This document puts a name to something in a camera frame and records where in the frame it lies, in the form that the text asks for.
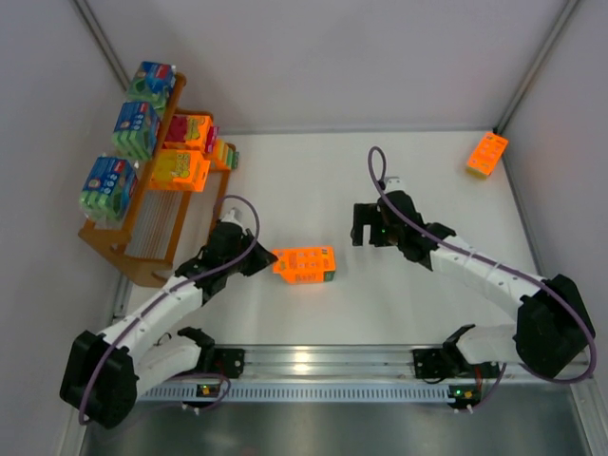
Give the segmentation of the orange box back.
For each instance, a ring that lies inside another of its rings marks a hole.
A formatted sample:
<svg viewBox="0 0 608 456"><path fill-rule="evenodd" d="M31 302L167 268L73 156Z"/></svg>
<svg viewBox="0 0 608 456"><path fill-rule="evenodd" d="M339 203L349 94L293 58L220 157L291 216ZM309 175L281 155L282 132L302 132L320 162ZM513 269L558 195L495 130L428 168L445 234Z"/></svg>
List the orange box back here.
<svg viewBox="0 0 608 456"><path fill-rule="evenodd" d="M331 282L336 271L333 247L274 249L273 273L291 285Z"/></svg>

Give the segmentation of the orange green box yellow sponge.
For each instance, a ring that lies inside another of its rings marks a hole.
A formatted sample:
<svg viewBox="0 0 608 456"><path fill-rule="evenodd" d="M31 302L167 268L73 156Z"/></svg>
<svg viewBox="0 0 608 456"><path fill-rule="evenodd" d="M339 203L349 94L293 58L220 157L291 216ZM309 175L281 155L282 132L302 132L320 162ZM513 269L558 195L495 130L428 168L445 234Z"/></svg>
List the orange green box yellow sponge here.
<svg viewBox="0 0 608 456"><path fill-rule="evenodd" d="M239 153L236 148L223 139L216 139L210 162L211 168L220 171L238 168Z"/></svg>

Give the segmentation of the pink scrubber sponge box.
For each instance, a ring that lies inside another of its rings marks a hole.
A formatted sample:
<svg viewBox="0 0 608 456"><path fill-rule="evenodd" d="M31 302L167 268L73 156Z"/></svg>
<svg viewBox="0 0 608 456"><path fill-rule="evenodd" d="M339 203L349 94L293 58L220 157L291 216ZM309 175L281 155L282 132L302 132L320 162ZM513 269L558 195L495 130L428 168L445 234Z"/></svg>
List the pink scrubber sponge box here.
<svg viewBox="0 0 608 456"><path fill-rule="evenodd" d="M174 115L165 136L165 149L194 150L211 154L219 128L208 115Z"/></svg>

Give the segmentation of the blue green sponge pack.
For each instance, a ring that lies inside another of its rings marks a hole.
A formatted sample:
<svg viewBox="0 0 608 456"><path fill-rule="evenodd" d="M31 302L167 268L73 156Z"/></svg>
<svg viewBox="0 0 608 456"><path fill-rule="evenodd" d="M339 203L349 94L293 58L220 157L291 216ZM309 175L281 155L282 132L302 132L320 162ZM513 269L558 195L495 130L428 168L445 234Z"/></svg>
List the blue green sponge pack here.
<svg viewBox="0 0 608 456"><path fill-rule="evenodd" d="M119 222L127 212L138 182L130 161L100 156L85 180L80 207L89 219Z"/></svg>
<svg viewBox="0 0 608 456"><path fill-rule="evenodd" d="M151 103L123 103L111 141L119 156L148 162L157 144L160 119Z"/></svg>
<svg viewBox="0 0 608 456"><path fill-rule="evenodd" d="M150 103L161 118L175 83L175 66L143 61L130 81L126 99L131 102Z"/></svg>

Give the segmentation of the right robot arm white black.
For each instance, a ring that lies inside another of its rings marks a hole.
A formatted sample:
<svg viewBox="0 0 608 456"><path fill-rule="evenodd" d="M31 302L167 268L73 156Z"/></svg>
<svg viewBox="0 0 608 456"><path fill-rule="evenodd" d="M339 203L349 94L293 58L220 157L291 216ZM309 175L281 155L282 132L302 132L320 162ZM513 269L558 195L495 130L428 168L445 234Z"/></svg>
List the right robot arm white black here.
<svg viewBox="0 0 608 456"><path fill-rule="evenodd" d="M583 351L597 361L595 330L575 282L527 275L476 252L439 222L426 223L405 192L392 191L373 203L353 206L351 242L395 247L406 260L458 280L505 313L498 326L465 324L443 344L456 368L517 363L554 382Z"/></svg>

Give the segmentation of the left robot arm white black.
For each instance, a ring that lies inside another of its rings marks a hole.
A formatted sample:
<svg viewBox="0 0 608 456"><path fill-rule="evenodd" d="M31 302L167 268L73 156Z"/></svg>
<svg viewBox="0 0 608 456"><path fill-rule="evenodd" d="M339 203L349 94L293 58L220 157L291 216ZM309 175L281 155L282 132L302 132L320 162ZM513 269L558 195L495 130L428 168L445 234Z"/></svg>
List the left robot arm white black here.
<svg viewBox="0 0 608 456"><path fill-rule="evenodd" d="M186 374L217 376L215 341L203 330L186 327L164 345L159 340L222 291L229 277L253 276L276 261L251 230L236 221L218 222L207 244L134 313L75 338L61 399L77 409L81 424L112 429L157 385Z"/></svg>

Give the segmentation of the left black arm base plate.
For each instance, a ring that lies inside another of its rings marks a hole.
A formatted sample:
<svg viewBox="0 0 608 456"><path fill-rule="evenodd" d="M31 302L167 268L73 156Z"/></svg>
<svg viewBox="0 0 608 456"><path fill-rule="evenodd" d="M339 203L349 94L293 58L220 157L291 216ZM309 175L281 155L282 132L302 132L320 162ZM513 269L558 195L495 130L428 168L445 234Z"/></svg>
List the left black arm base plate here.
<svg viewBox="0 0 608 456"><path fill-rule="evenodd" d="M191 373L217 373L229 379L239 378L244 370L245 350L212 348L203 349Z"/></svg>

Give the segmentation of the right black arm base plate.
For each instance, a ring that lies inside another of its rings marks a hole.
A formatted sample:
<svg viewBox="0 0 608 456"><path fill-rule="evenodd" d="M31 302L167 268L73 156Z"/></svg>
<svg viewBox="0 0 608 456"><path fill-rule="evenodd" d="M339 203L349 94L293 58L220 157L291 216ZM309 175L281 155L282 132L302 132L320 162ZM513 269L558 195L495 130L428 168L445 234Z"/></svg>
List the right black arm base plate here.
<svg viewBox="0 0 608 456"><path fill-rule="evenodd" d="M500 368L490 362L472 365L458 351L426 348L412 351L415 377L423 380L437 379L495 379Z"/></svg>

